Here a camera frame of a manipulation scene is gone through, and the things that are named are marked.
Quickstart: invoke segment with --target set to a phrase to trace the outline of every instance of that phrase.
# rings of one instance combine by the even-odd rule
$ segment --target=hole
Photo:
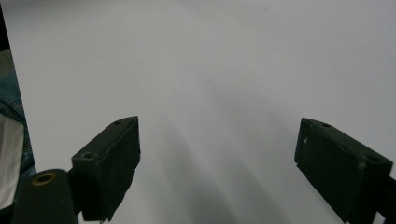
[[[96,158],[97,154],[92,153],[92,152],[84,152],[81,154],[81,157],[91,159],[91,158]]]
[[[374,162],[378,162],[378,161],[379,161],[379,159],[376,158],[376,157],[374,157],[374,156],[367,156],[367,158],[368,158],[370,161],[374,161]]]
[[[56,174],[55,173],[45,173],[42,175],[38,175],[36,178],[32,180],[32,185],[34,186],[43,186],[51,182],[53,179],[55,179]]]
[[[379,158],[374,157],[374,156],[362,156],[362,158],[363,158],[364,160],[372,161],[372,162],[378,162],[378,161],[379,161]]]

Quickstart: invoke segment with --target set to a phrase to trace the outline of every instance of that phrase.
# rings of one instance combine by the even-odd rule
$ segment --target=metal bracket
[[[140,162],[138,118],[111,123],[72,158],[73,168],[32,176],[21,188],[12,224],[111,220]]]
[[[313,119],[301,121],[294,160],[344,222],[370,224],[378,211],[386,223],[395,223],[392,161]]]

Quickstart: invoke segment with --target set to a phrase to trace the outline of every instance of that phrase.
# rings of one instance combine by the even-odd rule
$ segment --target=screw hole
[[[374,156],[363,156],[363,158],[368,161],[379,162],[379,158],[374,157]]]
[[[97,154],[92,153],[92,152],[84,152],[81,154],[81,157],[86,158],[86,159],[95,158],[96,156],[97,156]]]
[[[56,174],[55,173],[45,173],[42,175],[37,176],[32,180],[32,185],[34,186],[43,186],[51,182],[53,179],[55,179]]]

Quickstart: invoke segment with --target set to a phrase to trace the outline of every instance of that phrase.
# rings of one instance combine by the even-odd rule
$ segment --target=white surface
[[[12,205],[20,175],[23,125],[0,115],[0,210]]]
[[[384,222],[385,222],[385,218],[377,212],[375,214],[373,224],[383,224]]]
[[[112,223],[341,223],[293,161],[301,117],[396,161],[394,1],[2,7],[38,170],[139,116]]]

